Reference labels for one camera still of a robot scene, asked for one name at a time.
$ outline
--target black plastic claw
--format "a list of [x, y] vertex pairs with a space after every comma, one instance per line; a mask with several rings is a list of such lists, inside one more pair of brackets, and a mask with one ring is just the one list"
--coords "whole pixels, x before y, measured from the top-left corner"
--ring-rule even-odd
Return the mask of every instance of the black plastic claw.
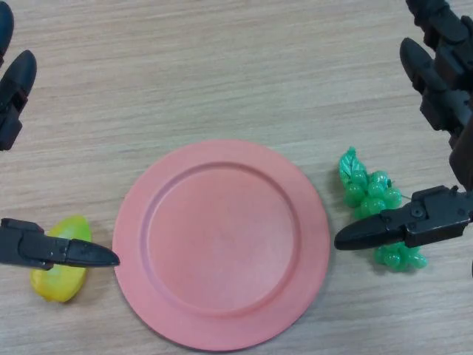
[[25, 50], [0, 80], [0, 150], [9, 150], [23, 127], [19, 116], [28, 102], [36, 77], [36, 59]]
[[48, 237], [36, 223], [3, 219], [0, 263], [49, 270], [54, 264], [82, 268], [120, 265], [110, 249], [77, 239]]
[[416, 192], [404, 207], [352, 223], [335, 237], [341, 250], [369, 249], [404, 241], [412, 248], [463, 234], [471, 222], [473, 194], [438, 186]]
[[3, 56], [7, 52], [12, 39], [13, 27], [12, 10], [7, 3], [0, 1], [0, 66], [3, 63]]

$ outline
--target plastic mango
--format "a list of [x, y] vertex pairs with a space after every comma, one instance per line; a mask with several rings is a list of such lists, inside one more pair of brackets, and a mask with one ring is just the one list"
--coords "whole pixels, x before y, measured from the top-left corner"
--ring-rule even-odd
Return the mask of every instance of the plastic mango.
[[[47, 235], [67, 239], [92, 241], [89, 224], [82, 216], [72, 216], [54, 226]], [[85, 268], [54, 265], [48, 271], [32, 270], [31, 286], [46, 301], [66, 302], [81, 289], [86, 277]]]

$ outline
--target plastic grapes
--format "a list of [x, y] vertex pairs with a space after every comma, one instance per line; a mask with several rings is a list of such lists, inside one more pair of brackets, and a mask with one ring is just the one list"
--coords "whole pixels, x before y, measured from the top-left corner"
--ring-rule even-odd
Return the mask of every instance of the plastic grapes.
[[[355, 148], [350, 147], [341, 156], [338, 170], [345, 188], [344, 202], [354, 209], [354, 218], [366, 218], [384, 209], [401, 206], [401, 192], [392, 185], [389, 175], [382, 171], [368, 175], [366, 167], [356, 157]], [[377, 263], [384, 264], [393, 271], [407, 271], [410, 266], [427, 266], [427, 259], [420, 254], [420, 250], [420, 247], [407, 248], [401, 242], [376, 248], [374, 257]]]

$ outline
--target plate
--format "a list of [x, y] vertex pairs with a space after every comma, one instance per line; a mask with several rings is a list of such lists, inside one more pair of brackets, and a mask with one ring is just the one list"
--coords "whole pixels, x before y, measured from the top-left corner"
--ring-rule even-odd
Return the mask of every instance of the plate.
[[290, 161], [254, 143], [206, 141], [137, 180], [113, 250], [122, 292], [149, 327], [230, 351], [276, 336], [307, 310], [330, 234], [316, 190]]

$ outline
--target wooden table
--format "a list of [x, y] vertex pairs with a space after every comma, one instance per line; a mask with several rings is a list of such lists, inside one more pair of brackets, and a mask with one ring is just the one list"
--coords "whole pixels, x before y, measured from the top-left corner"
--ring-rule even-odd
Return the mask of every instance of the wooden table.
[[[353, 145], [405, 195], [455, 183], [446, 134], [419, 113], [398, 59], [421, 41], [403, 0], [15, 0], [9, 64], [38, 77], [3, 153], [2, 217], [50, 228], [83, 214], [110, 246], [135, 179], [187, 143], [242, 138], [280, 152], [324, 200], [332, 235], [350, 221], [336, 164]], [[472, 14], [468, 0], [453, 2]], [[371, 252], [332, 252], [317, 300], [247, 354], [473, 354], [472, 231], [426, 246], [427, 269], [392, 274]], [[69, 304], [0, 268], [0, 354], [188, 354], [150, 331], [113, 270], [91, 270]]]

